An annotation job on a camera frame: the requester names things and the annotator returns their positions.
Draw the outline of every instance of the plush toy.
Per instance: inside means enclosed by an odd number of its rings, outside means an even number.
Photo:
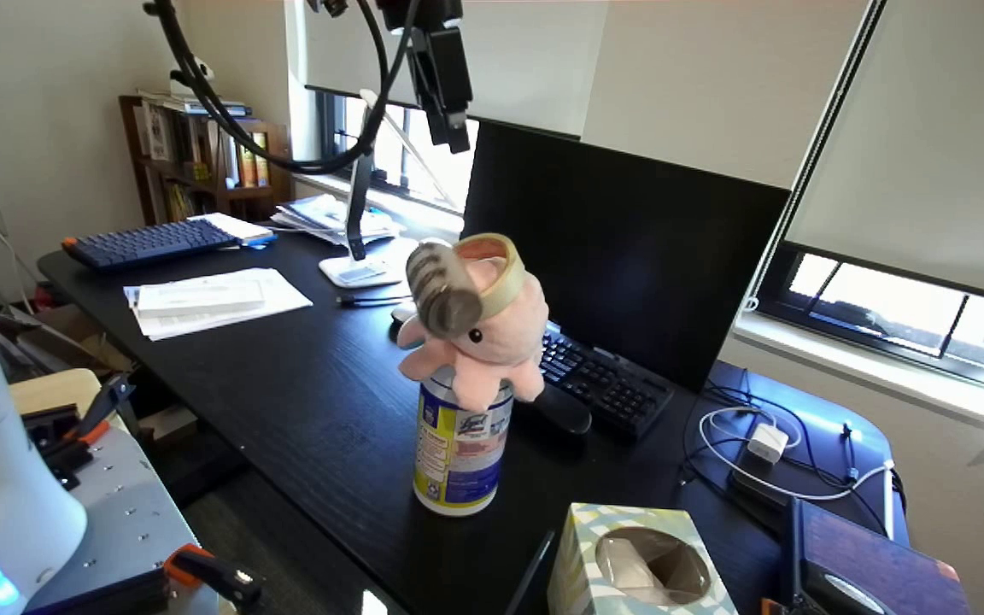
[[[505,235],[423,242],[407,277],[416,318],[401,325],[398,345],[422,345],[401,362],[407,379],[451,371],[464,411],[490,411],[504,382],[515,398],[544,392],[541,351],[552,304]]]

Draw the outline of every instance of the black monitor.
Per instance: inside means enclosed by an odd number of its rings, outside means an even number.
[[[464,235],[514,235],[568,337],[700,392],[782,205],[782,186],[483,118]]]

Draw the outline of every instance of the desk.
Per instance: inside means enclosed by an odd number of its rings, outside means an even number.
[[[269,251],[212,251],[123,277],[89,274],[64,251],[37,265],[407,612],[504,612],[574,498],[691,508],[741,612],[775,586],[779,544],[712,489],[677,489],[695,419],[712,407],[691,392],[638,443],[595,429],[565,448],[521,411],[497,502],[472,520],[429,513],[412,492],[416,382],[398,369],[402,351],[385,337],[389,312],[334,307],[323,257],[334,251],[284,235]],[[119,295],[123,282],[238,265],[281,268],[315,307],[146,341]],[[544,612],[546,568],[525,612]]]

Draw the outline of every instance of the desk surface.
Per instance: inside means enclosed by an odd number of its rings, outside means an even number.
[[[326,247],[284,235],[269,251],[212,251],[123,277],[89,274],[64,251],[49,251],[40,268],[407,612],[504,612],[568,502],[691,508],[735,604],[755,612],[771,591],[775,541],[712,489],[677,489],[695,419],[712,407],[691,392],[638,443],[595,429],[568,448],[521,407],[497,502],[472,520],[429,513],[412,492],[416,382],[398,369],[402,351],[385,337],[389,312],[340,307],[323,257]],[[238,265],[281,268],[315,307],[146,341],[119,295],[123,282]],[[544,612],[546,568],[525,612]]]

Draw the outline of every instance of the bookshelf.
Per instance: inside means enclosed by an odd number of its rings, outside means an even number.
[[[243,101],[228,101],[228,113],[269,154],[289,154],[284,136]],[[292,173],[253,157],[203,109],[161,94],[119,94],[119,116],[146,224],[197,210],[269,217],[292,197]]]

